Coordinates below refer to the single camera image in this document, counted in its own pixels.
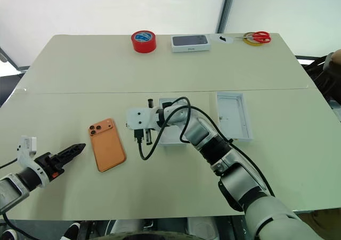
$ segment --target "red tape roll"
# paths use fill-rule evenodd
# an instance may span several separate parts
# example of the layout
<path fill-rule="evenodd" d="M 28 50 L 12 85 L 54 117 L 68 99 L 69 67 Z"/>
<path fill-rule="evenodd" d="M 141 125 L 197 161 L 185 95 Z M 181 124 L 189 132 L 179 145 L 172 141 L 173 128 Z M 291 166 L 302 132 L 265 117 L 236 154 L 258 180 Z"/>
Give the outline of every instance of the red tape roll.
<path fill-rule="evenodd" d="M 156 36 L 152 31 L 137 31 L 132 35 L 134 49 L 139 53 L 149 53 L 156 48 Z"/>

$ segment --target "robotic arm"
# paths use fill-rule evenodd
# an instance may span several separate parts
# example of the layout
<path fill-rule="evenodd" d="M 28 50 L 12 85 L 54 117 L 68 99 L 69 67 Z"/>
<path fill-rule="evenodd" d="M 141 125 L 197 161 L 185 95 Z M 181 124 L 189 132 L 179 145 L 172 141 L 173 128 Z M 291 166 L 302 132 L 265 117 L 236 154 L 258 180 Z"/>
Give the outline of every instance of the robotic arm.
<path fill-rule="evenodd" d="M 127 127 L 134 130 L 138 142 L 145 132 L 147 144 L 151 144 L 151 130 L 162 131 L 164 123 L 183 130 L 187 118 L 188 106 L 165 104 L 159 108 L 153 107 L 149 100 L 149 108 L 135 108 L 127 112 Z M 247 227 L 253 238 L 320 239 L 307 224 L 269 194 L 265 178 L 207 119 L 200 117 L 198 108 L 191 106 L 184 135 L 220 177 L 218 187 L 229 205 L 245 212 Z"/>
<path fill-rule="evenodd" d="M 45 187 L 64 173 L 63 166 L 80 154 L 84 147 L 84 143 L 74 144 L 56 155 L 47 152 L 33 159 L 37 151 L 37 138 L 21 136 L 17 159 L 23 170 L 0 179 L 0 214 L 26 199 L 36 187 Z"/>

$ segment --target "tape roll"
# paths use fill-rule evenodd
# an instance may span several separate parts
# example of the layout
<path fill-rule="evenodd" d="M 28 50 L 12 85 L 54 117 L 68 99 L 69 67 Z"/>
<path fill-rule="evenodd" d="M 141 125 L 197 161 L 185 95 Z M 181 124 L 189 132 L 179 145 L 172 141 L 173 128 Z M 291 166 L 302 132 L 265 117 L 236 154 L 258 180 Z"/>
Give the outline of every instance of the tape roll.
<path fill-rule="evenodd" d="M 156 48 L 156 36 L 152 31 L 137 31 L 132 35 L 132 43 L 135 51 L 149 53 Z"/>
<path fill-rule="evenodd" d="M 254 34 L 254 32 L 247 32 L 243 35 L 244 39 L 243 41 L 251 46 L 262 46 L 262 43 L 259 43 L 257 41 L 255 41 L 254 39 L 252 39 L 252 34 Z"/>

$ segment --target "orange smartphone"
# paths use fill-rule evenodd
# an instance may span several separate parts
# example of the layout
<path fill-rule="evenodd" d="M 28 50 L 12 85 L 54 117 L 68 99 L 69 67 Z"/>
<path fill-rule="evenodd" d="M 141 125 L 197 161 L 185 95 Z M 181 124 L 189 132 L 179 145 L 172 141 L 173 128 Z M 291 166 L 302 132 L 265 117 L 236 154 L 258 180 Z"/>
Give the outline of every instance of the orange smartphone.
<path fill-rule="evenodd" d="M 88 131 L 99 172 L 104 172 L 126 160 L 126 154 L 112 119 L 104 119 L 93 124 Z"/>

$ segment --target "white wall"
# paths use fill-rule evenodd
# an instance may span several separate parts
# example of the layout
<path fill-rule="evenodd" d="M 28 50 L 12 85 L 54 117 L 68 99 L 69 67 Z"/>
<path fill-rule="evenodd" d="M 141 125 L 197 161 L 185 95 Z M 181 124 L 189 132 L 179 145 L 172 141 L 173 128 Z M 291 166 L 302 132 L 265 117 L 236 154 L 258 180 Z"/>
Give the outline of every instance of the white wall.
<path fill-rule="evenodd" d="M 55 34 L 215 32 L 223 0 L 0 0 L 0 46 L 18 66 Z"/>
<path fill-rule="evenodd" d="M 279 32 L 295 55 L 341 48 L 341 0 L 233 0 L 225 32 Z"/>

